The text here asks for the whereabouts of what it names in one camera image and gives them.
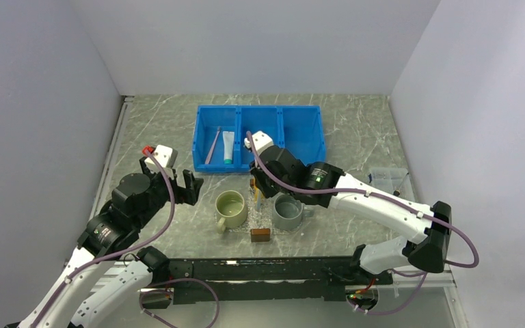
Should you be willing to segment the cream ceramic mug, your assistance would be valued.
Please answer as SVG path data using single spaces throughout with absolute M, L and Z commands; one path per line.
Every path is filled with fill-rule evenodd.
M 227 229 L 237 228 L 246 221 L 248 207 L 241 193 L 228 190 L 218 195 L 215 213 L 217 232 L 223 234 Z

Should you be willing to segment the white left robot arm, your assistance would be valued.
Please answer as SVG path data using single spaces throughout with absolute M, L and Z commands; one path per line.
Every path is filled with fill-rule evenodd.
M 195 205 L 202 178 L 183 170 L 176 182 L 175 159 L 141 158 L 140 173 L 125 175 L 111 199 L 90 219 L 62 274 L 39 305 L 12 327 L 97 327 L 132 292 L 159 287 L 171 277 L 170 259 L 143 242 L 141 229 L 165 204 Z

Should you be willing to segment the grey ceramic mug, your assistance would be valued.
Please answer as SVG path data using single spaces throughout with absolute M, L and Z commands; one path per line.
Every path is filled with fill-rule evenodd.
M 272 206 L 273 226 L 279 230 L 295 230 L 305 218 L 313 215 L 313 208 L 289 195 L 277 196 Z

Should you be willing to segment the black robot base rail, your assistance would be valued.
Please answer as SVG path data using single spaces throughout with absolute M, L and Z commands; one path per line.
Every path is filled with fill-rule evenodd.
M 175 305 L 202 301 L 322 299 L 344 301 L 353 287 L 393 283 L 390 273 L 373 275 L 353 256 L 291 258 L 168 258 L 153 247 L 135 259 L 153 274 L 150 285 L 173 292 Z

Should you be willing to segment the yellow toothpaste tube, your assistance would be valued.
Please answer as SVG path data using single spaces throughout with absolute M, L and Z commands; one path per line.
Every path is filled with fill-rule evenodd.
M 255 178 L 251 178 L 250 179 L 250 188 L 252 190 L 252 195 L 253 195 L 254 201 L 257 202 L 260 192 L 259 192 L 258 187 L 256 186 L 256 179 Z

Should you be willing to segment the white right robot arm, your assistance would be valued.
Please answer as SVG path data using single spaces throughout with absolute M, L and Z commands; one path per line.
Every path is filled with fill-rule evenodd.
M 353 281 L 365 284 L 384 271 L 412 265 L 425 273 L 444 270 L 450 221 L 448 204 L 417 204 L 364 184 L 341 168 L 296 159 L 287 149 L 255 150 L 250 174 L 265 197 L 283 193 L 306 205 L 343 210 L 386 226 L 398 237 L 355 248 L 349 264 Z

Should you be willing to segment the light blue toothbrush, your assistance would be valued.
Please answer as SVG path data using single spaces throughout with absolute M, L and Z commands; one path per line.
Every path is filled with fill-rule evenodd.
M 256 190 L 256 210 L 260 211 L 261 208 L 261 202 L 262 202 L 262 193 L 259 189 Z

